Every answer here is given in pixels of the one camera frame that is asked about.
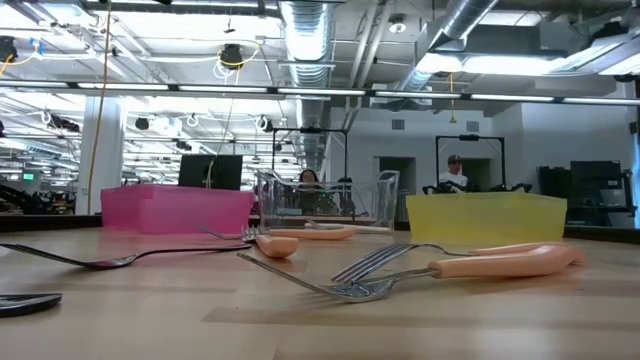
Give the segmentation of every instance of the black frame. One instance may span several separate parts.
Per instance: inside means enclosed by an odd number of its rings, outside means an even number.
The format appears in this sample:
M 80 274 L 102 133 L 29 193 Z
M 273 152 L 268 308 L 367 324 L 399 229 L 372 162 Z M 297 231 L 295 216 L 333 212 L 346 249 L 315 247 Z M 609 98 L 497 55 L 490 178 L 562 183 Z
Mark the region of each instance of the black frame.
M 480 141 L 480 140 L 498 140 L 500 142 L 500 165 L 502 167 L 502 185 L 507 186 L 507 171 L 504 155 L 504 138 L 500 136 L 479 136 L 479 135 L 459 135 L 459 136 L 436 136 L 436 184 L 440 183 L 440 139 L 457 139 L 460 141 Z
M 273 128 L 271 137 L 271 170 L 276 168 L 276 134 L 278 131 L 297 131 L 300 134 L 342 133 L 344 135 L 344 177 L 349 173 L 349 134 L 346 130 L 316 128 Z

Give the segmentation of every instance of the man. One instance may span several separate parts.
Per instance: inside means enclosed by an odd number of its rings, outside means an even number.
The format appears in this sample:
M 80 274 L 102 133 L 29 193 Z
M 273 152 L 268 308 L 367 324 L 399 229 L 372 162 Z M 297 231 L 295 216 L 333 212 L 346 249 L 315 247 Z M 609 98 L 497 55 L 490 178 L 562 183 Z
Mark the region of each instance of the man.
M 451 181 L 460 186 L 467 186 L 469 179 L 461 174 L 462 158 L 458 155 L 451 155 L 447 160 L 449 171 L 440 174 L 440 183 Z

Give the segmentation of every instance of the pink plastic bin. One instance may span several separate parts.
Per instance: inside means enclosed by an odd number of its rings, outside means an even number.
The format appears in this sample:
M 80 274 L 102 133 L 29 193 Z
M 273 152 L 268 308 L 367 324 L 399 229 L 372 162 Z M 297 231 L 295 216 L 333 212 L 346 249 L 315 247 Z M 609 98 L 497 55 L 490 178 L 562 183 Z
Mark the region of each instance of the pink plastic bin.
M 204 225 L 238 234 L 249 222 L 252 192 L 169 185 L 135 185 L 102 190 L 106 228 L 146 234 L 189 234 Z

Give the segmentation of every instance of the desk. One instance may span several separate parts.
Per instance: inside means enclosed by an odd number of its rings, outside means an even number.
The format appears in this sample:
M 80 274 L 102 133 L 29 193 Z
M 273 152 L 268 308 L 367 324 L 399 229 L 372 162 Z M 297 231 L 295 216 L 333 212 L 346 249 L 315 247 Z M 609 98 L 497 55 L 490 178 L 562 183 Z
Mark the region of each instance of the desk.
M 151 237 L 98 228 L 0 238 L 9 240 L 86 260 L 172 241 L 211 243 L 206 235 Z M 407 241 L 408 234 L 397 233 L 304 242 L 278 266 L 327 283 L 372 249 Z M 571 242 L 589 254 L 589 268 L 507 282 L 418 279 L 398 284 L 385 300 L 357 305 L 310 293 L 233 253 L 160 255 L 92 273 L 2 250 L 1 293 L 59 291 L 64 298 L 47 312 L 0 319 L 0 358 L 640 358 L 640 248 Z M 383 270 L 438 258 L 443 255 L 414 250 Z

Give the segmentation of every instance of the ceiling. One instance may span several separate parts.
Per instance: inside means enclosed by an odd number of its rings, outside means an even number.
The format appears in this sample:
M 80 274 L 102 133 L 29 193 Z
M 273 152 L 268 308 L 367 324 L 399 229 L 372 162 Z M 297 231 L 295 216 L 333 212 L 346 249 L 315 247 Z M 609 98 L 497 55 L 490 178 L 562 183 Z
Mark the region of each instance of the ceiling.
M 366 77 L 366 86 L 396 83 L 409 71 L 413 64 L 414 43 L 420 29 L 426 22 L 441 16 L 446 8 L 444 0 L 390 0 L 391 14 L 404 15 L 406 31 L 394 34 L 384 29 L 380 45 L 376 51 L 376 61 Z M 482 20 L 484 25 L 534 27 L 541 21 L 563 22 L 567 19 L 589 19 L 600 14 L 624 9 L 629 1 L 524 1 L 503 0 Z M 16 38 L 19 58 L 24 60 L 33 51 L 30 43 L 36 39 L 42 45 L 42 54 L 20 66 L 9 66 L 0 77 L 6 79 L 89 81 L 102 80 L 104 56 L 104 29 L 106 12 L 103 10 L 83 10 L 83 6 L 98 8 L 96 1 L 42 1 L 46 14 L 25 10 L 19 1 L 0 0 L 0 36 Z M 334 13 L 332 31 L 330 87 L 347 86 L 353 59 L 358 48 L 358 31 L 362 29 L 363 16 L 371 1 L 348 0 L 338 5 Z M 49 21 L 37 21 L 52 17 Z M 179 84 L 238 84 L 291 86 L 289 68 L 282 64 L 287 59 L 284 31 L 280 19 L 274 17 L 228 16 L 210 14 L 176 14 L 168 10 L 157 12 L 112 13 L 112 45 L 118 49 L 109 58 L 108 79 L 112 82 L 166 82 Z M 51 26 L 73 24 L 71 27 Z M 237 43 L 245 59 L 253 57 L 236 73 L 224 74 L 216 67 L 217 54 L 224 44 Z M 527 76 L 505 76 L 457 73 L 453 78 L 455 91 L 523 93 L 535 88 L 539 78 Z M 566 78 L 544 78 L 549 89 L 553 84 L 565 84 Z M 433 90 L 449 91 L 450 79 L 434 76 L 429 84 Z M 576 91 L 584 86 L 574 87 Z M 596 87 L 591 95 L 602 95 L 605 87 Z M 232 146 L 220 146 L 221 138 L 243 140 L 236 147 L 236 153 L 243 153 L 248 159 L 258 156 L 261 160 L 251 166 L 268 166 L 271 134 L 258 130 L 256 120 L 261 117 L 271 119 L 280 127 L 296 127 L 296 102 L 291 99 L 279 101 L 259 99 L 195 99 L 167 97 L 123 97 L 129 110 L 127 136 L 157 137 L 169 136 L 164 130 L 140 131 L 135 127 L 139 117 L 149 119 L 177 119 L 182 122 L 182 134 L 192 138 L 210 138 L 198 141 L 201 152 L 233 152 Z M 82 126 L 85 99 L 81 95 L 44 93 L 0 93 L 0 120 L 7 134 L 56 135 L 68 134 L 66 130 L 53 129 L 45 122 L 44 112 L 62 116 Z M 433 110 L 449 107 L 448 101 L 434 102 Z M 461 110 L 482 110 L 491 112 L 495 103 L 469 102 L 457 105 Z M 285 143 L 281 152 L 280 169 L 286 176 L 294 176 L 304 159 L 300 154 L 300 139 L 297 134 L 289 135 L 292 144 Z M 6 142 L 0 144 L 0 171 L 15 167 L 32 167 L 33 162 L 46 164 L 51 154 L 26 153 L 21 148 L 11 147 Z M 71 168 L 71 178 L 77 170 L 74 158 L 79 159 L 80 140 L 29 140 L 32 148 L 57 149 L 64 154 Z M 167 183 L 175 182 L 179 157 L 184 151 L 172 142 L 127 141 L 125 145 L 125 166 L 127 176 Z M 7 156 L 18 153 L 19 159 L 8 161 Z M 38 159 L 29 163 L 29 156 Z M 55 170 L 56 166 L 39 165 L 45 170 Z M 54 176 L 50 179 L 67 179 Z M 252 179 L 252 170 L 246 169 L 243 176 L 247 183 Z M 68 181 L 55 181 L 66 184 Z

